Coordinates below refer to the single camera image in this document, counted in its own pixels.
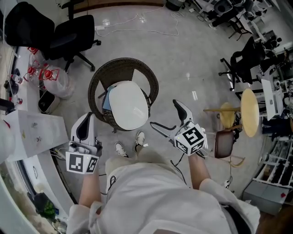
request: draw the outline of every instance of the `white cushion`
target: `white cushion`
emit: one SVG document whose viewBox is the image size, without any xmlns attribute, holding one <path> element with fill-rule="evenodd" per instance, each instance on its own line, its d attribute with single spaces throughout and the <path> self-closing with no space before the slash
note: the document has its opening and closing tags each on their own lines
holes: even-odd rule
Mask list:
<svg viewBox="0 0 293 234">
<path fill-rule="evenodd" d="M 146 98 L 135 82 L 119 83 L 110 91 L 109 103 L 116 123 L 125 130 L 139 128 L 148 119 Z"/>
</svg>

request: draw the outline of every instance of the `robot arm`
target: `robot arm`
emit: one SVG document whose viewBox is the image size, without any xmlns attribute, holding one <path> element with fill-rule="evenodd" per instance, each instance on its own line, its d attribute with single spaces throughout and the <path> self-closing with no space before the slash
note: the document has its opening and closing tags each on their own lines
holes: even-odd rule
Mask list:
<svg viewBox="0 0 293 234">
<path fill-rule="evenodd" d="M 102 155 L 102 144 L 97 139 L 94 114 L 80 117 L 71 129 L 69 151 L 66 152 L 67 171 L 79 174 L 93 174 L 99 157 Z"/>
<path fill-rule="evenodd" d="M 169 142 L 171 142 L 174 147 L 180 149 L 186 155 L 190 156 L 203 147 L 206 136 L 203 133 L 201 127 L 198 124 L 193 123 L 191 110 L 178 100 L 174 99 L 173 103 L 177 109 L 179 119 L 181 120 L 181 125 L 174 131 L 173 134 L 171 134 L 171 136 L 162 132 L 154 125 L 170 131 L 174 130 L 176 126 L 173 128 L 168 128 L 157 122 L 150 122 L 150 125 L 154 130 L 162 134 L 164 137 L 170 138 Z"/>
</svg>

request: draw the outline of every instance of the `gray floor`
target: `gray floor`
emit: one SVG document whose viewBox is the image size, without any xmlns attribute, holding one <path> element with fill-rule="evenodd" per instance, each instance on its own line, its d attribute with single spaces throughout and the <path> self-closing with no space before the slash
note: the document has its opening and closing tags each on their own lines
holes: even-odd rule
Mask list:
<svg viewBox="0 0 293 234">
<path fill-rule="evenodd" d="M 95 25 L 102 25 L 103 20 L 115 24 L 132 19 L 136 13 L 145 19 L 135 19 L 124 25 L 110 27 L 100 34 L 106 34 L 117 29 L 145 28 L 165 33 L 176 34 L 176 21 L 171 17 L 168 9 L 141 14 L 143 11 L 150 11 L 157 7 L 147 6 L 120 6 L 109 7 L 89 11 L 94 16 Z M 102 41 L 101 46 L 94 45 L 84 52 L 84 55 L 91 60 L 96 70 L 104 63 L 120 57 L 131 57 L 146 63 L 154 72 L 159 82 L 159 94 L 151 109 L 151 117 L 141 128 L 146 134 L 146 143 L 153 147 L 165 157 L 177 162 L 181 152 L 172 147 L 170 143 L 151 129 L 149 121 L 156 121 L 162 124 L 173 126 L 179 124 L 177 111 L 173 106 L 172 99 L 178 99 L 185 103 L 193 112 L 195 123 L 199 123 L 206 131 L 221 130 L 219 120 L 215 113 L 204 113 L 205 108 L 220 107 L 228 101 L 234 106 L 239 106 L 239 99 L 234 92 L 230 92 L 230 83 L 227 76 L 220 77 L 218 72 L 227 71 L 227 68 L 220 62 L 221 58 L 228 61 L 235 51 L 242 50 L 249 35 L 243 35 L 236 41 L 238 34 L 228 39 L 232 29 L 227 25 L 218 27 L 214 31 L 208 27 L 208 23 L 199 21 L 195 12 L 190 13 L 182 10 L 184 17 L 178 18 L 179 36 L 167 36 L 155 32 L 146 31 L 125 31 L 113 32 L 106 37 L 95 36 Z M 61 115 L 65 119 L 67 132 L 70 135 L 74 122 L 90 108 L 87 100 L 89 82 L 93 76 L 87 64 L 79 58 L 70 66 L 69 75 L 76 83 L 76 90 L 69 100 L 62 101 L 55 115 Z M 149 92 L 146 78 L 139 72 L 135 72 L 133 79 L 144 91 Z M 247 84 L 236 84 L 236 91 L 242 91 Z M 102 93 L 99 87 L 96 94 Z M 196 91 L 197 100 L 194 100 L 192 91 Z M 132 149 L 134 137 L 137 131 L 112 133 L 112 128 L 102 122 L 98 122 L 98 139 L 103 144 L 103 155 L 99 160 L 100 174 L 104 173 L 105 161 L 116 155 L 114 143 L 121 141 L 129 155 L 133 155 Z M 257 168 L 257 162 L 263 145 L 263 136 L 259 129 L 258 133 L 249 138 L 244 131 L 234 145 L 233 154 L 246 157 L 241 168 L 232 168 L 233 182 L 231 190 L 240 196 L 242 190 L 250 181 Z M 212 138 L 208 139 L 209 149 L 213 148 Z M 229 178 L 229 164 L 214 158 L 207 158 L 206 165 L 212 179 L 223 184 Z M 82 184 L 82 176 L 66 172 L 65 162 L 60 161 L 64 175 L 73 194 L 78 199 Z M 190 185 L 190 172 L 187 156 L 179 165 L 188 185 Z M 105 188 L 105 176 L 100 177 L 101 189 Z"/>
</svg>

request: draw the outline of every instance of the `wicker chair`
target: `wicker chair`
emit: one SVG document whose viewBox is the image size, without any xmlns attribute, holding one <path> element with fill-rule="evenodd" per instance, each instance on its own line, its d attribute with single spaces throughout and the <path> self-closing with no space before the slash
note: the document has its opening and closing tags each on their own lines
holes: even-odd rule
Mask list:
<svg viewBox="0 0 293 234">
<path fill-rule="evenodd" d="M 99 111 L 95 101 L 95 92 L 99 82 L 101 82 L 103 88 L 105 89 L 105 92 L 102 93 L 98 98 L 101 98 L 102 96 L 104 96 L 103 103 L 102 103 L 102 106 L 103 106 L 105 97 L 107 94 L 107 89 L 111 85 L 119 81 L 124 81 L 124 80 L 132 81 L 134 69 L 144 74 L 150 84 L 149 96 L 147 96 L 147 94 L 142 90 L 144 96 L 146 97 L 146 102 L 148 105 L 148 111 L 150 116 L 150 107 L 154 103 L 157 97 L 157 94 L 159 92 L 159 84 L 152 70 L 143 62 L 137 59 L 117 58 L 107 62 L 106 64 L 101 66 L 93 75 L 89 88 L 88 88 L 88 103 L 91 108 L 91 111 L 95 114 L 95 116 L 99 120 L 111 125 L 114 128 L 114 132 L 116 132 L 116 130 L 121 130 L 121 131 L 126 131 L 126 130 L 121 128 L 116 123 L 111 111 L 103 110 L 103 113 Z"/>
</svg>

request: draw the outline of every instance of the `shoe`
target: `shoe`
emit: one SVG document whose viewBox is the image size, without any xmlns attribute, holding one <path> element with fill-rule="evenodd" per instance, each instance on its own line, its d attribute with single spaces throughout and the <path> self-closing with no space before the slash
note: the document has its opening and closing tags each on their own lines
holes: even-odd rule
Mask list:
<svg viewBox="0 0 293 234">
<path fill-rule="evenodd" d="M 209 27 L 212 28 L 213 30 L 217 30 L 213 25 L 209 24 Z"/>
<path fill-rule="evenodd" d="M 136 152 L 137 145 L 143 146 L 144 142 L 145 142 L 145 134 L 143 131 L 139 131 L 136 135 L 136 145 L 134 147 L 134 152 Z"/>
<path fill-rule="evenodd" d="M 115 143 L 115 150 L 120 156 L 128 158 L 128 155 L 126 154 L 124 147 L 120 142 Z"/>
</svg>

